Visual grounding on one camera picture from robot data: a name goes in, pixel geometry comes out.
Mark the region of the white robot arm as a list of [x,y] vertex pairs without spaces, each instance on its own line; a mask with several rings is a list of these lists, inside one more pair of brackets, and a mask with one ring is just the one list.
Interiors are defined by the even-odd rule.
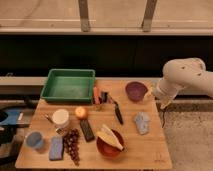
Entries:
[[187,87],[199,89],[213,98],[213,72],[206,70],[202,59],[173,59],[165,63],[162,72],[163,77],[152,89],[152,94],[161,101],[161,109]]

